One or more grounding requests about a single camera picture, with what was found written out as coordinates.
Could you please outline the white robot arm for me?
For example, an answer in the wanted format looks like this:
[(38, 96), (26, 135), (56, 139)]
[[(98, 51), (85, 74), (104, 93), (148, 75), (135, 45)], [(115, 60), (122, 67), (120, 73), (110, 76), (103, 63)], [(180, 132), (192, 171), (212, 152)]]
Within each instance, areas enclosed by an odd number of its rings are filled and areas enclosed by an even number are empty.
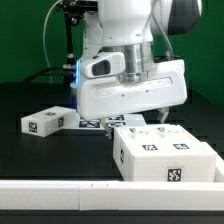
[(76, 74), (77, 110), (86, 121), (102, 124), (116, 115), (160, 111), (187, 99), (184, 60), (172, 46), (153, 56), (153, 37), (189, 32), (202, 14), (202, 0), (81, 0), (83, 54)]

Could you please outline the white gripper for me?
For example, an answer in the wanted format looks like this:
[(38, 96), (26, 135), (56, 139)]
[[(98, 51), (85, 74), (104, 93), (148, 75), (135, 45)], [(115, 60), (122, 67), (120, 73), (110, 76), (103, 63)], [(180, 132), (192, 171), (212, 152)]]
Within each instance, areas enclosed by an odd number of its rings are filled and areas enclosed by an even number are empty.
[(107, 117), (159, 109), (158, 121), (163, 124), (168, 107), (183, 104), (187, 98), (182, 59), (155, 63), (146, 79), (137, 83), (119, 81), (124, 68), (120, 52), (101, 52), (79, 60), (78, 113), (84, 120), (101, 119), (110, 140), (114, 131), (107, 125)]

